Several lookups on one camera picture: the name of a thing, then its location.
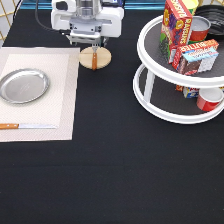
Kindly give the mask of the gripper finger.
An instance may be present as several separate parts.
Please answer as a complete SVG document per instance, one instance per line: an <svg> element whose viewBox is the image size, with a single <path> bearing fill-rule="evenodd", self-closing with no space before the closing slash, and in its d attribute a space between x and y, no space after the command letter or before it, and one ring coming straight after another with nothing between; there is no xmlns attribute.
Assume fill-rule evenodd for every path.
<svg viewBox="0 0 224 224"><path fill-rule="evenodd" d="M76 42L74 41L74 38L73 37L69 37L69 41L70 41L70 45L76 45Z"/></svg>
<svg viewBox="0 0 224 224"><path fill-rule="evenodd" d="M107 37L102 37L101 38L101 47L105 47L107 42L108 42L108 38Z"/></svg>

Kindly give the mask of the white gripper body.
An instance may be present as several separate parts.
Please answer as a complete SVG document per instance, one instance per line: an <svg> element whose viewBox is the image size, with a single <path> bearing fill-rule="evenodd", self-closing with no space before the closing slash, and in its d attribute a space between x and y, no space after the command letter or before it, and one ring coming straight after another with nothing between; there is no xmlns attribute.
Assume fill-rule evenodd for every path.
<svg viewBox="0 0 224 224"><path fill-rule="evenodd" d="M121 35L121 0L52 0L51 26L76 43L101 44Z"/></svg>

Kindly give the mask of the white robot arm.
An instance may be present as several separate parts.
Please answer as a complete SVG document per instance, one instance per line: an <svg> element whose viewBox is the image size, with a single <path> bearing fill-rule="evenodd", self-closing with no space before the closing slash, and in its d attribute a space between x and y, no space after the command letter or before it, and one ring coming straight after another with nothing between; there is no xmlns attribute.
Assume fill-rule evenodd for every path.
<svg viewBox="0 0 224 224"><path fill-rule="evenodd" d="M122 31L122 0L52 0L51 26L71 44L103 46Z"/></svg>

